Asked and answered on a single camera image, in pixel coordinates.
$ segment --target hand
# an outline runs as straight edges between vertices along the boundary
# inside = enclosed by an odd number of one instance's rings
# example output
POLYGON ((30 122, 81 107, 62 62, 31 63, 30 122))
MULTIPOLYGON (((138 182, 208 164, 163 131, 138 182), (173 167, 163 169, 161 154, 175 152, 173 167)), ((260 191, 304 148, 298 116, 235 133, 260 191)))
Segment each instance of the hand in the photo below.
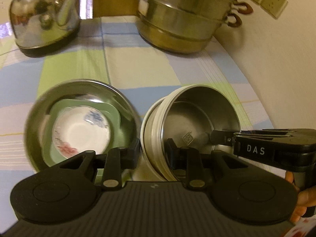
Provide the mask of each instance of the hand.
MULTIPOLYGON (((285 173, 285 179, 293 184, 294 176, 292 172, 287 171, 285 173)), ((298 191, 297 205, 290 218, 292 223, 297 223, 300 218, 306 213, 307 207, 316 206, 316 186, 306 189, 300 192, 297 186, 294 186, 298 191)))

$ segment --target white bowl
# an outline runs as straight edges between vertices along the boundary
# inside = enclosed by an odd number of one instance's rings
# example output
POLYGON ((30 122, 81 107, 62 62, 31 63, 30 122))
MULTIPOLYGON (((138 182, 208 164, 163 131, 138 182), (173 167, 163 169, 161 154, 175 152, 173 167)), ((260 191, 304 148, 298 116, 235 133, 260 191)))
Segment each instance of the white bowl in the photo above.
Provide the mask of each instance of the white bowl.
POLYGON ((53 143, 65 158, 86 150, 101 154, 110 139, 108 120, 100 111, 89 106, 65 109, 53 125, 53 143))

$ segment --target tablecloth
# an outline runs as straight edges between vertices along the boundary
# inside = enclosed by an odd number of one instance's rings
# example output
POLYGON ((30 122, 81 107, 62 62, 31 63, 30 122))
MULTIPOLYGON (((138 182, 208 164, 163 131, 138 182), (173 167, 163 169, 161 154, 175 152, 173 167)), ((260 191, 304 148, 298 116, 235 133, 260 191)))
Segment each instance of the tablecloth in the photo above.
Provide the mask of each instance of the tablecloth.
POLYGON ((206 84, 230 100, 243 130, 273 127, 249 82, 215 38, 198 54, 165 53, 140 37, 134 16, 83 20, 70 45, 42 58, 26 57, 12 36, 5 37, 0 39, 0 232, 16 220, 11 189, 33 174, 23 147, 27 114, 47 89, 76 78, 119 89, 140 117, 173 90, 206 84))

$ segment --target silver bolt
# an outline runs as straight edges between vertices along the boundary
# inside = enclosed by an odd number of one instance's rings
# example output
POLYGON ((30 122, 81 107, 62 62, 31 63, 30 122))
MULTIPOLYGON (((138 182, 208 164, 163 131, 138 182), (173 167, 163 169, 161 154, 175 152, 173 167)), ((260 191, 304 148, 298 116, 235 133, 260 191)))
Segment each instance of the silver bolt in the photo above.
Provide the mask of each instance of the silver bolt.
POLYGON ((195 180, 191 180, 189 182, 189 185, 194 187, 194 188, 201 188, 205 185, 205 182, 203 180, 200 180, 200 179, 195 179, 195 180))
POLYGON ((116 187, 119 185, 119 182, 117 180, 114 180, 114 179, 108 179, 108 180, 105 180, 103 182, 103 185, 105 187, 109 187, 109 188, 113 188, 113 187, 116 187))

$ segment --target plaid tablecloth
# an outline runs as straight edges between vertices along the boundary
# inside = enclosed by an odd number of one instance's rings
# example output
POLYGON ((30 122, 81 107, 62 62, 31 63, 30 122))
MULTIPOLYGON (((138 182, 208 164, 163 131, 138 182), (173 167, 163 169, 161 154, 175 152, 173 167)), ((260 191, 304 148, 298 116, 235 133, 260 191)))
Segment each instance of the plaid tablecloth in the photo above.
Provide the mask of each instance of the plaid tablecloth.
POLYGON ((0 39, 0 232, 16 218, 9 194, 33 174, 23 147, 23 128, 33 103, 66 80, 91 78, 119 89, 143 117, 173 90, 206 84, 233 104, 243 130, 272 128, 261 102, 238 66, 215 38, 190 56, 162 52, 137 32, 135 17, 83 20, 78 37, 55 55, 28 58, 12 36, 0 39))

